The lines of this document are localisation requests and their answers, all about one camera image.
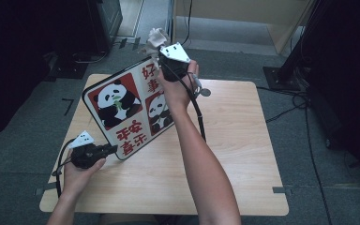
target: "panda bag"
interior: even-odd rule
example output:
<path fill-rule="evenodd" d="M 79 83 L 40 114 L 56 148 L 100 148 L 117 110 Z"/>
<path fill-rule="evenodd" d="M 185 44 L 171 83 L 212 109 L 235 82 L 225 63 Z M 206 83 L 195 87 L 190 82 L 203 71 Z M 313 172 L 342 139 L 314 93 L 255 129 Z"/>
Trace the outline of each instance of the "panda bag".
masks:
<path fill-rule="evenodd" d="M 151 57 L 87 87 L 83 102 L 107 141 L 127 159 L 173 124 Z"/>

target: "forearm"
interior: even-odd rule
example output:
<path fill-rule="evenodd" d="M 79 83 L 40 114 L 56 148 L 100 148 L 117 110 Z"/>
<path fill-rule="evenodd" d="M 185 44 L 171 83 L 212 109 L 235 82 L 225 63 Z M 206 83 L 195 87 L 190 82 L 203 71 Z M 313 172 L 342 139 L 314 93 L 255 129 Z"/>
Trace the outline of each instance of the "forearm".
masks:
<path fill-rule="evenodd" d="M 75 196 L 67 195 L 63 192 L 57 205 L 48 220 L 48 225 L 72 224 L 74 220 L 74 211 L 77 204 Z"/>
<path fill-rule="evenodd" d="M 187 112 L 173 114 L 187 180 L 201 224 L 240 224 L 233 188 Z"/>

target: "panda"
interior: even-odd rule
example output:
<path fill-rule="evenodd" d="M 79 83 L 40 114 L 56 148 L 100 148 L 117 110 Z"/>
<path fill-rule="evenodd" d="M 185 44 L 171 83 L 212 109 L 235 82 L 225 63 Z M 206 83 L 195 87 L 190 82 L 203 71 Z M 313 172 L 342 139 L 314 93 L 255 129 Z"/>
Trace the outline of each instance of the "panda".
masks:
<path fill-rule="evenodd" d="M 150 126 L 153 133 L 158 133 L 173 121 L 163 95 L 159 95 L 151 101 L 148 116 L 150 117 Z"/>
<path fill-rule="evenodd" d="M 94 96 L 94 101 L 98 105 L 98 117 L 107 128 L 119 125 L 142 106 L 140 100 L 129 92 L 120 80 L 105 86 Z"/>

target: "table top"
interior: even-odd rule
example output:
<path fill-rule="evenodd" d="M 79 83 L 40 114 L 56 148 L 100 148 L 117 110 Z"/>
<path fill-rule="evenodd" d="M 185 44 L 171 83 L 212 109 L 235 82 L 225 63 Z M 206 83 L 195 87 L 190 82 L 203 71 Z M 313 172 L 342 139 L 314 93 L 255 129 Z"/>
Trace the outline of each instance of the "table top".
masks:
<path fill-rule="evenodd" d="M 86 87 L 107 77 L 93 74 Z M 287 215 L 285 193 L 273 190 L 282 188 L 282 182 L 255 84 L 201 82 L 212 92 L 210 97 L 197 99 L 206 140 L 229 176 L 241 215 Z M 188 112 L 198 128 L 192 104 Z M 96 145 L 107 143 L 80 100 L 64 143 L 84 130 Z M 56 203 L 56 190 L 46 190 L 40 209 L 51 212 Z M 196 215 L 175 127 L 168 128 L 126 161 L 108 156 L 79 199 L 76 212 Z"/>

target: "hand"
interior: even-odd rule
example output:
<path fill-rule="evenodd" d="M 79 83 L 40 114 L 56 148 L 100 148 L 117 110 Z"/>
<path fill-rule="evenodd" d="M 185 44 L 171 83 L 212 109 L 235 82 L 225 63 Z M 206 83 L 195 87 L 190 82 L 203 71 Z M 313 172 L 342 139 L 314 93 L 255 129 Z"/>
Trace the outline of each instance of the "hand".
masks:
<path fill-rule="evenodd" d="M 194 60 L 191 60 L 191 62 L 188 65 L 187 71 L 189 73 L 194 73 L 198 75 L 199 73 L 198 63 Z M 171 111 L 171 114 L 186 113 L 187 106 L 190 102 L 186 88 L 184 88 L 184 86 L 180 82 L 166 81 L 165 78 L 163 77 L 162 69 L 159 70 L 157 79 L 163 86 L 164 96 L 166 99 L 166 103 L 168 104 L 169 110 Z M 190 81 L 192 81 L 192 85 L 196 87 L 194 79 L 192 78 L 191 75 L 189 75 L 189 77 L 188 75 L 186 75 L 182 80 L 189 89 L 191 89 Z"/>
<path fill-rule="evenodd" d="M 100 159 L 91 168 L 85 170 L 74 166 L 71 162 L 64 166 L 64 188 L 63 194 L 78 198 L 89 183 L 92 175 L 101 169 L 106 162 L 105 158 Z"/>

